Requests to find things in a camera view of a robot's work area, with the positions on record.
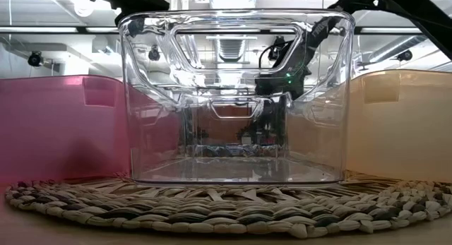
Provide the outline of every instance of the clear plastic bin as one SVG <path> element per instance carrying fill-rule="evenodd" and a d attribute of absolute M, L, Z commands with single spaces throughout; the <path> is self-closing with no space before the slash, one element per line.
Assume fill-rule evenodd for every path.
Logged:
<path fill-rule="evenodd" d="M 353 29 L 350 15 L 327 10 L 123 19 L 132 177 L 194 184 L 343 180 Z M 315 38 L 326 31 L 323 41 Z"/>

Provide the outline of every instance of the table surface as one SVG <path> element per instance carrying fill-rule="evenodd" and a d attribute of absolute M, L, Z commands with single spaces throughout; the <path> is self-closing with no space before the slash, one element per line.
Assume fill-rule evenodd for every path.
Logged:
<path fill-rule="evenodd" d="M 267 235 L 198 235 L 173 234 L 152 231 L 130 232 L 120 229 L 93 228 L 77 223 L 23 212 L 8 205 L 4 195 L 0 199 L 1 245 L 141 245 L 141 244 L 195 244 L 195 245 L 265 245 L 276 244 L 452 244 L 452 215 L 433 222 L 421 222 L 396 231 L 376 234 L 360 232 L 300 241 L 289 234 Z"/>

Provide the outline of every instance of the white wall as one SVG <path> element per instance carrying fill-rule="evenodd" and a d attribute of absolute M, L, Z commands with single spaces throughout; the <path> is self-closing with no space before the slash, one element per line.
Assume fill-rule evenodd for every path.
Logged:
<path fill-rule="evenodd" d="M 51 75 L 52 70 L 45 67 L 33 68 L 26 59 L 6 51 L 5 46 L 0 44 L 0 79 Z M 53 75 L 59 76 L 59 73 L 54 71 Z"/>

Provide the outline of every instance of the woven round mat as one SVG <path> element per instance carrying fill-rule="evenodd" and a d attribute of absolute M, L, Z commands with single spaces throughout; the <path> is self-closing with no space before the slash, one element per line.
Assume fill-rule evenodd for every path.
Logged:
<path fill-rule="evenodd" d="M 6 200 L 21 210 L 84 225 L 161 232 L 267 234 L 300 239 L 372 233 L 435 220 L 451 211 L 452 186 L 347 173 L 321 189 L 292 186 L 143 186 L 128 179 L 20 182 Z"/>

